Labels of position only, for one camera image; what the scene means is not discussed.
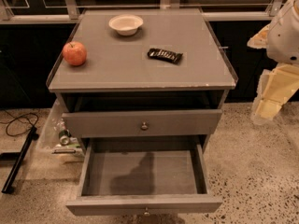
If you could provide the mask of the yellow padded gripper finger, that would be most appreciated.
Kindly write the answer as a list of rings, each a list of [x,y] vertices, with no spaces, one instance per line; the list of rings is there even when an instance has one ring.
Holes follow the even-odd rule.
[[[256,125],[264,125],[272,121],[280,109],[280,104],[256,97],[253,101],[250,118]]]

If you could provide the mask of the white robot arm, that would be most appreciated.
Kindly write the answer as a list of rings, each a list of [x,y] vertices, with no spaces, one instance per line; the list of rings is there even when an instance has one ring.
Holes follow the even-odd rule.
[[[287,0],[247,46],[266,49],[267,57],[278,63],[272,70],[263,70],[251,108],[253,123],[263,125],[299,90],[299,0]]]

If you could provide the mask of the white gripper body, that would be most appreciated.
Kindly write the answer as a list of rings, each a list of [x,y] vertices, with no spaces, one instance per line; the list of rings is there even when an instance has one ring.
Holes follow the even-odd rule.
[[[298,65],[279,63],[273,70],[264,69],[258,86],[258,107],[283,106],[298,90]]]

